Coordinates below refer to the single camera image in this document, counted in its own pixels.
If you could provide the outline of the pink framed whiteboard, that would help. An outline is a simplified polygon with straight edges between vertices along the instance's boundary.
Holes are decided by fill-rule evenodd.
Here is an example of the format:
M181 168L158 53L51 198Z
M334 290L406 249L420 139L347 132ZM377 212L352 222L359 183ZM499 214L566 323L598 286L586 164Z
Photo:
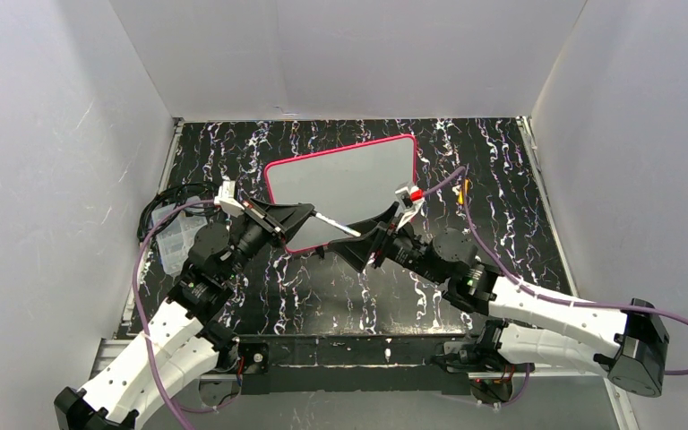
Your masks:
M264 180L274 204L310 203L344 226L369 219L417 181L417 140L402 134L273 161Z

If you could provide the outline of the white whiteboard marker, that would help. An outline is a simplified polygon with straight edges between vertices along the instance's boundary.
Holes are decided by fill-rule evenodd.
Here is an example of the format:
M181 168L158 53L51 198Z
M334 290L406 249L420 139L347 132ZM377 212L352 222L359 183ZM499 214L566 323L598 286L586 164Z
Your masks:
M350 227L348 227L348 226L346 226L346 225L344 225L344 224L341 224L341 223L339 223L337 220L331 219L331 218L329 218L329 217L327 217L327 216L321 214L321 213L318 212L318 211L316 211L316 212L314 213L314 216L315 216L317 219L319 219L320 221L326 223L327 225L329 225L329 226L331 226L331 227L336 228L337 230L339 230L339 231L341 231L341 232L343 232L343 233L349 235L350 237L360 237L360 236L361 236L361 234L360 234L358 231L356 231L355 229L350 228Z

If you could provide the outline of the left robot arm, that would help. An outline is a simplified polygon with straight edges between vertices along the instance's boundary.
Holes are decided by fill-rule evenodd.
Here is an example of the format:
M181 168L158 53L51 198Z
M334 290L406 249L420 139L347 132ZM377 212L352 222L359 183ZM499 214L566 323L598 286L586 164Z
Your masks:
M81 388L60 391L61 429L139 429L167 407L184 429L192 424L174 397L237 350L237 336L217 316L234 281L265 247L282 247L315 214L309 203L215 199L231 222L197 231L176 283L125 349Z

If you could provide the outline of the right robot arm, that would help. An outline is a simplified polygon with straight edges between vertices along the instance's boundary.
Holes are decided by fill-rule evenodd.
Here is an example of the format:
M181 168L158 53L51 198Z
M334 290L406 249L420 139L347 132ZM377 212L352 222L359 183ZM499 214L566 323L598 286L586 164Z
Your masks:
M489 317L469 354L506 365L548 364L598 374L644 397L661 395L669 335L658 309L634 298L601 305L504 277L477 258L477 243L455 228L431 239L414 232L391 206L354 224L360 236L334 240L329 250L356 271L384 261L435 284L465 313Z

